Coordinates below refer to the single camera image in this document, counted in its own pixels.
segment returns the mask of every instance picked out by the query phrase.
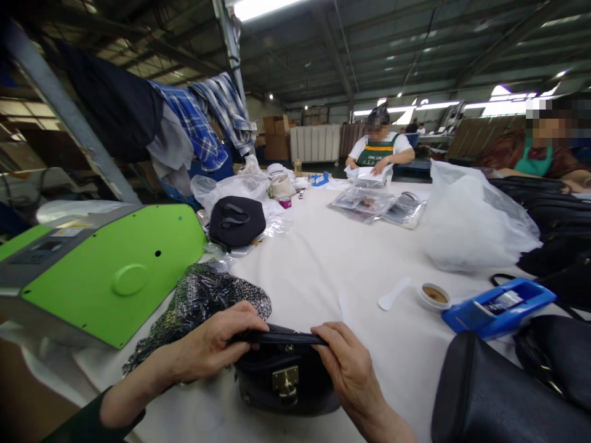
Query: patterned fabric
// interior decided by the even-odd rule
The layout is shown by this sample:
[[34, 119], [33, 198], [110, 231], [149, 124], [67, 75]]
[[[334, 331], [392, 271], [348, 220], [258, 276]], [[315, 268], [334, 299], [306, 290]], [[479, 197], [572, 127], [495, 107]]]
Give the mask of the patterned fabric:
[[245, 156], [254, 148], [257, 124], [246, 118], [244, 105], [227, 73], [189, 85], [204, 114], [215, 117], [225, 138]]
[[[490, 167], [494, 169], [514, 169], [517, 162], [525, 152], [525, 131], [517, 130], [501, 135], [491, 146], [483, 149], [472, 166]], [[546, 159], [547, 147], [531, 148], [528, 159]], [[575, 170], [587, 170], [571, 153], [569, 148], [563, 146], [553, 147], [552, 166], [545, 175], [546, 178], [562, 178]]]
[[137, 343], [135, 352], [123, 365], [124, 376], [160, 346], [180, 340], [215, 313], [243, 300], [249, 301], [263, 320], [271, 315], [271, 299], [260, 287], [218, 272], [209, 262], [189, 266], [166, 312], [152, 325], [148, 337]]
[[150, 83], [179, 118], [191, 140], [195, 154], [201, 160], [203, 170], [213, 172], [220, 169], [228, 159], [228, 153], [205, 118], [195, 96], [186, 89], [153, 81]]

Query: bag strap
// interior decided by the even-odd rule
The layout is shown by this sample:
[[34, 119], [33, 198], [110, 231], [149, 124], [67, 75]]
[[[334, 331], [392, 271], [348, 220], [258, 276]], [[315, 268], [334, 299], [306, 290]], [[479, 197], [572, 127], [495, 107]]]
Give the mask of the bag strap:
[[226, 203], [223, 206], [222, 212], [225, 215], [226, 214], [226, 211], [231, 211], [231, 210], [234, 211], [234, 212], [236, 212], [236, 213], [238, 213], [239, 215], [245, 215], [246, 218], [244, 220], [237, 220], [237, 219], [232, 218], [232, 217], [224, 217], [222, 219], [222, 221], [220, 221], [220, 224], [219, 224], [219, 226], [221, 228], [228, 229], [231, 226], [244, 225], [244, 224], [248, 223], [251, 220], [251, 216], [247, 212], [243, 211], [238, 206], [235, 206], [232, 203]]
[[568, 217], [554, 220], [552, 228], [591, 228], [591, 212], [589, 217]]
[[[494, 287], [500, 286], [500, 284], [497, 282], [497, 278], [504, 278], [507, 280], [513, 280], [516, 277], [509, 275], [509, 274], [494, 274], [489, 278], [489, 281], [492, 283], [492, 285]], [[581, 317], [581, 315], [579, 315], [579, 313], [577, 311], [575, 311], [574, 309], [572, 309], [570, 306], [568, 306], [566, 303], [562, 302], [560, 299], [556, 299], [554, 301], [554, 304], [557, 305], [560, 309], [562, 309], [564, 312], [566, 312], [567, 314], [569, 314], [572, 318], [574, 318], [575, 320], [579, 320], [582, 322], [586, 322], [586, 320]]]

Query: plaid shirt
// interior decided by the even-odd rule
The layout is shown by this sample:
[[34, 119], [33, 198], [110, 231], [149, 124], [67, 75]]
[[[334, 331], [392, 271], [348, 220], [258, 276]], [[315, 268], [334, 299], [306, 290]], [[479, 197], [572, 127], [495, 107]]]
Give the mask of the plaid shirt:
[[248, 155], [257, 138], [257, 124], [247, 120], [244, 105], [230, 76], [222, 73], [204, 82], [193, 83], [189, 89], [195, 93], [201, 110], [213, 114], [226, 140], [240, 155]]
[[179, 117], [183, 129], [193, 144], [195, 154], [201, 160], [203, 170], [213, 172], [220, 169], [228, 159], [228, 153], [209, 125], [195, 96], [186, 89], [161, 85], [153, 81], [150, 83]]

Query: white tablecloth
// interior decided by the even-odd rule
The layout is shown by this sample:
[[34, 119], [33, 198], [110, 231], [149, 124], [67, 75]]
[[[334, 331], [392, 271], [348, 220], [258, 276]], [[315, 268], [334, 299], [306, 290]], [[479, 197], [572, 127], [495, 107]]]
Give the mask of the white tablecloth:
[[[390, 187], [396, 193], [427, 194], [431, 185]], [[231, 274], [267, 291], [273, 304], [269, 321], [274, 324], [307, 332], [323, 322], [342, 320], [343, 309], [349, 326], [371, 352], [386, 400], [418, 440], [428, 442], [440, 370], [454, 334], [438, 315], [418, 305], [413, 289], [403, 292], [389, 312], [382, 311], [377, 300], [406, 276], [413, 285], [435, 283], [460, 300], [490, 289], [493, 271], [472, 276], [442, 272], [423, 252], [420, 225], [408, 231], [382, 221], [369, 226], [349, 220], [325, 208], [337, 195], [312, 189], [304, 200], [293, 199], [289, 232], [239, 259]], [[517, 268], [501, 271], [527, 276]], [[121, 351], [47, 346], [6, 326], [0, 335], [21, 344], [25, 340], [31, 371], [82, 406], [121, 379], [121, 367], [170, 298]], [[551, 306], [544, 313], [561, 311]], [[510, 337], [492, 345], [516, 361]], [[290, 418], [247, 408], [230, 370], [164, 393], [148, 406], [133, 438], [146, 443], [363, 441], [342, 409], [323, 417]]]

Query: woman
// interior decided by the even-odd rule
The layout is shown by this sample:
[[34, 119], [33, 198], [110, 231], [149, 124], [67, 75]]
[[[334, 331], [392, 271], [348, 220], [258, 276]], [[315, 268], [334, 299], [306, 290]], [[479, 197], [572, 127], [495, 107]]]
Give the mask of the woman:
[[473, 166], [490, 167], [504, 176], [554, 178], [573, 192], [589, 192], [591, 172], [565, 147], [572, 123], [570, 111], [540, 110], [539, 119], [528, 119], [527, 131], [501, 135]]
[[[123, 443], [144, 418], [145, 407], [161, 393], [181, 381], [211, 377], [250, 351], [248, 343], [227, 344], [245, 330], [267, 332], [269, 327], [250, 303], [241, 301], [179, 341], [158, 348], [43, 442]], [[386, 403], [369, 352], [355, 334], [343, 323], [325, 323], [312, 328], [312, 333], [329, 345], [314, 349], [320, 353], [340, 403], [361, 435], [368, 442], [416, 443], [410, 427]]]
[[347, 157], [351, 169], [373, 166], [371, 173], [380, 175], [389, 164], [404, 164], [414, 160], [414, 149], [403, 134], [390, 131], [388, 105], [381, 104], [368, 117], [367, 135], [361, 137]]

